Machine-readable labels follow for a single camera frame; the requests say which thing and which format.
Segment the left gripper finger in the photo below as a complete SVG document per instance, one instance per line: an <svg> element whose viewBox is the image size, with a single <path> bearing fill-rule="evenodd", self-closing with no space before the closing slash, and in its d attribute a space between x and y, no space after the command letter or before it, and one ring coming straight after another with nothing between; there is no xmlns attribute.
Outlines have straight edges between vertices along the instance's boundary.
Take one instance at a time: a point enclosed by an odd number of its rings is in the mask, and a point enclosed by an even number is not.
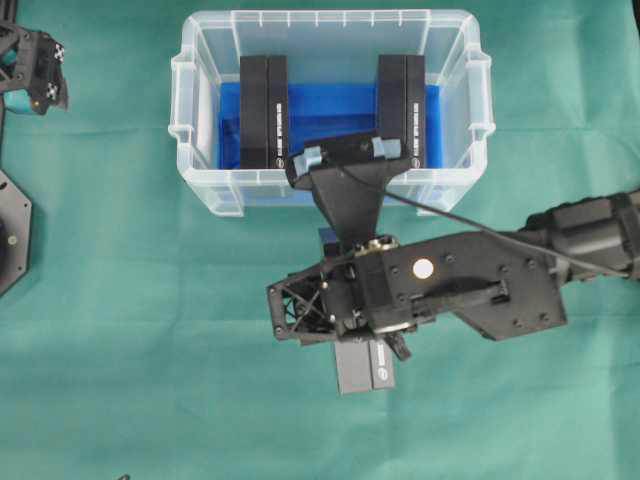
<svg viewBox="0 0 640 480"><path fill-rule="evenodd" d="M4 107L19 115L44 115L47 102L39 95L31 95L27 90L13 90L4 93Z"/></svg>

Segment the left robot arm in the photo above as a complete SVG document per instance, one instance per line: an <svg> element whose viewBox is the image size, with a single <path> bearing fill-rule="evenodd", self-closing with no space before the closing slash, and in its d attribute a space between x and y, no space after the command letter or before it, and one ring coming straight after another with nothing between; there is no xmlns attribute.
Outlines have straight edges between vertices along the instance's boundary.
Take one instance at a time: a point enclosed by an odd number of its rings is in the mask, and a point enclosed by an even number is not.
<svg viewBox="0 0 640 480"><path fill-rule="evenodd" d="M50 34L16 23L17 2L1 2L1 100L16 114L68 109L64 45Z"/></svg>

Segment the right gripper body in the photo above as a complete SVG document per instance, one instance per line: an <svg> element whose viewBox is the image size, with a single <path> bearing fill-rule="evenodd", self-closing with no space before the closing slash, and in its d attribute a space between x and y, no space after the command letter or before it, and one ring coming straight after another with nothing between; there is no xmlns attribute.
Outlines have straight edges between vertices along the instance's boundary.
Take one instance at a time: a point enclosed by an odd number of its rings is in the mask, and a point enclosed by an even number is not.
<svg viewBox="0 0 640 480"><path fill-rule="evenodd" d="M274 337L279 341L296 340L302 346L380 340L398 359L409 359L411 352L403 334L416 328L404 326L388 333L373 330L365 315L365 301L355 265L359 254L397 248L397 239L392 235L381 235L349 248L336 235L322 234L320 245L323 258L319 263L291 273L266 288Z"/></svg>

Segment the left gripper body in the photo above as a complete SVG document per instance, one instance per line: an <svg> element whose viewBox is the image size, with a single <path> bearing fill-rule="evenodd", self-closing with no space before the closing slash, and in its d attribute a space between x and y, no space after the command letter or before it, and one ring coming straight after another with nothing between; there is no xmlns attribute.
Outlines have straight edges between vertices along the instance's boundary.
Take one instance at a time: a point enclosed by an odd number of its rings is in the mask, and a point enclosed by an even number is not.
<svg viewBox="0 0 640 480"><path fill-rule="evenodd" d="M4 93L27 90L50 107L68 109L69 94L62 72L65 48L43 31L1 28L1 100Z"/></svg>

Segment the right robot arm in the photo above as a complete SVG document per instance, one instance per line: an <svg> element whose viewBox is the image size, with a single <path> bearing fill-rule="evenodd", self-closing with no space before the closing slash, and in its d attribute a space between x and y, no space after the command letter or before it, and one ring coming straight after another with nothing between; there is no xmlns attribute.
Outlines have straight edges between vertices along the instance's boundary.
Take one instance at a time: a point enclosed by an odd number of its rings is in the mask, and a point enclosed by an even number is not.
<svg viewBox="0 0 640 480"><path fill-rule="evenodd" d="M639 276L639 195L564 203L495 238L479 231L401 245L379 236L352 251L331 242L317 264L268 286L278 340L384 342L451 313L500 341L566 323L560 290L599 275Z"/></svg>

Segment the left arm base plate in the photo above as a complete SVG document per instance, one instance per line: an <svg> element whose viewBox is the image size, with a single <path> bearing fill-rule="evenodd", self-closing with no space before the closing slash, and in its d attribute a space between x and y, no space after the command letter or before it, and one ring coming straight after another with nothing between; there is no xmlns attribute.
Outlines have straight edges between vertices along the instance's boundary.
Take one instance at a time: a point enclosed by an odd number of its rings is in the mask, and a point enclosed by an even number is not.
<svg viewBox="0 0 640 480"><path fill-rule="evenodd" d="M32 202L1 171L1 284L5 294L29 268Z"/></svg>

